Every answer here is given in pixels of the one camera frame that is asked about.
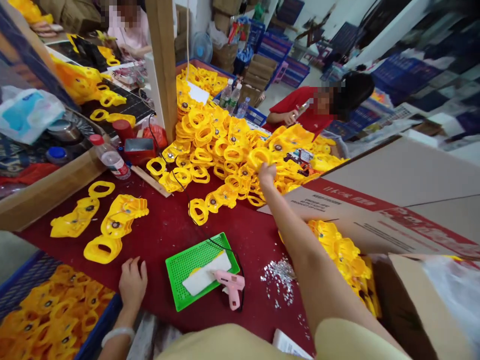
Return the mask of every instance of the red shirt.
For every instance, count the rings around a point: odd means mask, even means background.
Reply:
[[[297,121],[305,130],[314,133],[316,136],[320,134],[328,125],[330,125],[334,119],[331,115],[319,115],[317,113],[316,93],[318,90],[318,87],[312,86],[299,87],[278,104],[270,108],[270,112],[275,114],[289,113],[292,110],[297,110],[297,106],[302,106],[308,99],[313,99],[313,103],[302,115],[298,117]],[[278,123],[266,123],[263,128],[273,133],[282,125],[285,125],[284,121]]]

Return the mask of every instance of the green plastic tray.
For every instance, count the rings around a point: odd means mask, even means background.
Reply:
[[[211,239],[219,245],[222,245],[224,248],[231,249],[224,232],[212,236]],[[191,305],[220,285],[218,281],[214,281],[197,296],[192,296],[185,286],[183,286],[182,282],[189,277],[194,269],[203,268],[215,259],[222,250],[222,248],[207,239],[165,260],[168,277],[170,279],[171,292],[173,294],[173,300],[175,301],[177,312],[185,309],[187,306]],[[240,268],[233,252],[227,250],[225,250],[225,252],[231,263],[231,269],[228,272],[238,274]]]

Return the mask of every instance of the bracelet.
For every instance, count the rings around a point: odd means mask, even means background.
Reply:
[[[112,331],[108,332],[103,340],[101,341],[101,347],[102,349],[104,348],[105,344],[107,343],[108,340],[111,338],[114,338],[118,335],[128,335],[130,336],[130,344],[134,341],[135,339],[135,331],[131,327],[118,327],[113,329]]]

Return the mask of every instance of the pink glue gun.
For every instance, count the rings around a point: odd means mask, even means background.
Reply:
[[[244,289],[245,278],[223,270],[214,271],[213,275],[220,284],[225,285],[228,289],[230,309],[232,311],[237,310],[240,307],[239,290]]]

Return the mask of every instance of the plastic water bottle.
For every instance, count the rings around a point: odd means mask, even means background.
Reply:
[[[242,89],[242,84],[237,84],[235,90],[232,91],[230,96],[230,101],[228,102],[227,110],[232,115],[234,113],[235,108],[237,107],[237,103],[240,99],[240,90]]]
[[[220,107],[226,109],[230,102],[230,96],[232,95],[232,85],[234,83],[233,79],[228,79],[228,85],[221,91],[220,95]]]
[[[243,119],[245,117],[245,114],[249,110],[249,101],[250,98],[246,97],[245,101],[238,105],[238,111],[236,112],[237,119]]]
[[[125,180],[130,177],[130,168],[112,145],[105,143],[104,138],[97,134],[90,136],[90,141],[95,145],[95,152],[100,161],[117,179]]]
[[[63,147],[52,146],[46,152],[46,158],[50,163],[57,166],[63,166],[70,162],[70,156]]]

